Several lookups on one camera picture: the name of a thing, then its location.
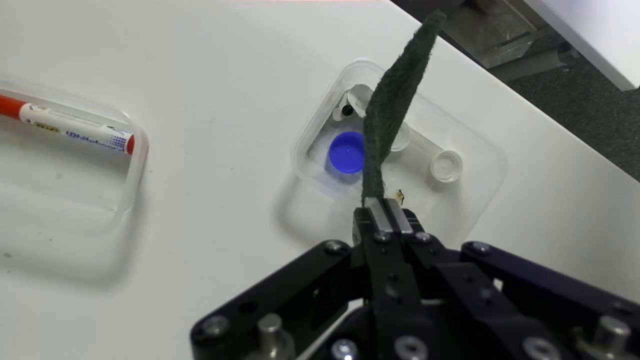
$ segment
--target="white table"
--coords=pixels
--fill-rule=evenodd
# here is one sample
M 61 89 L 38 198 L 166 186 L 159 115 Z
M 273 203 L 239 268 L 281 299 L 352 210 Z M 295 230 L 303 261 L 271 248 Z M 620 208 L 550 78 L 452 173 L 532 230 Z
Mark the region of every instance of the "white table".
M 117 277 L 76 285 L 1 263 L 1 360 L 187 360 L 197 318 L 308 248 L 273 203 L 338 73 L 388 66 L 417 26 L 388 2 L 0 8 L 1 73 L 123 108 L 149 139 Z M 638 182 L 444 43 L 425 78 L 421 93 L 508 154 L 471 236 L 640 300 Z
M 635 0 L 524 0 L 620 91 L 640 89 Z

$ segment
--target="screw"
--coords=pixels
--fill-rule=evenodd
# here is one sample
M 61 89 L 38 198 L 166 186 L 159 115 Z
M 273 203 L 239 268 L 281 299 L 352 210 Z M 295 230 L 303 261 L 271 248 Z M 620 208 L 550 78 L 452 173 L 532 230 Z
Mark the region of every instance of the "screw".
M 559 360 L 559 350 L 544 339 L 526 339 L 521 343 L 524 353 L 532 360 Z
M 377 243 L 388 243 L 391 236 L 386 235 L 386 233 L 375 233 L 373 238 L 375 238 Z
M 334 360 L 358 360 L 358 347 L 352 341 L 339 339 L 331 345 Z
M 631 330 L 626 323 L 620 323 L 612 316 L 601 316 L 594 336 L 594 347 L 601 348 L 607 354 L 622 354 L 630 336 Z
M 395 354 L 402 360 L 425 360 L 428 359 L 428 348 L 415 336 L 402 336 L 402 339 L 395 341 Z
M 224 336 L 227 328 L 230 328 L 230 323 L 224 316 L 212 316 L 202 325 L 202 333 L 212 339 Z
M 491 247 L 489 245 L 484 245 L 484 243 L 471 243 L 471 253 L 473 255 L 479 255 L 479 256 L 486 256 L 491 253 Z
M 432 241 L 433 241 L 433 236 L 432 236 L 432 235 L 428 235 L 428 233 L 415 233 L 415 241 L 420 241 L 420 243 L 432 243 Z
M 344 245 L 344 243 L 338 243 L 338 241 L 327 241 L 327 243 L 324 245 L 324 248 L 326 248 L 327 255 L 341 255 L 344 248 L 345 248 L 345 245 Z

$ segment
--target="black metal bracket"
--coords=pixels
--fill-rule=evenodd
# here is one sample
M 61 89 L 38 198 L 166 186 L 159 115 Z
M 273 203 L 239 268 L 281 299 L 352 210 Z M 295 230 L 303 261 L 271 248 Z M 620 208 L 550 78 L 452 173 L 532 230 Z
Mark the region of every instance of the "black metal bracket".
M 196 360 L 633 359 L 640 306 L 481 243 L 447 250 L 394 201 L 367 201 L 354 247 L 310 248 L 189 341 Z

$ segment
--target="clear plastic compartment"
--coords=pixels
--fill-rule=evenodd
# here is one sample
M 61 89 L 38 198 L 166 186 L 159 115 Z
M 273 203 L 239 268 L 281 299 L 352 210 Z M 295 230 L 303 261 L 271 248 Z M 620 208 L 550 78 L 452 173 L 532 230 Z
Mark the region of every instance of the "clear plastic compartment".
M 338 135 L 362 131 L 366 93 L 375 89 L 381 74 L 371 63 L 350 64 L 302 137 L 293 156 L 295 181 L 281 201 L 281 223 L 295 236 L 350 238 L 360 178 L 345 182 L 331 174 L 326 156 Z M 462 241 L 499 189 L 506 156 L 417 93 L 381 169 L 388 198 L 413 210 L 435 236 Z
M 76 126 L 132 135 L 132 154 L 51 135 L 0 115 L 0 253 L 3 268 L 110 281 L 126 258 L 147 141 L 126 115 L 0 77 L 0 96 L 53 108 Z

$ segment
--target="white cap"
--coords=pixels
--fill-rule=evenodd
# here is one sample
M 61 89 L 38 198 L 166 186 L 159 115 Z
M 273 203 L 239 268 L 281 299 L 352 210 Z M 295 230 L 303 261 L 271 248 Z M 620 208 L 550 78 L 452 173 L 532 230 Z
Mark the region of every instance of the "white cap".
M 435 185 L 454 185 L 462 177 L 462 159 L 452 150 L 441 150 L 432 159 L 428 170 Z

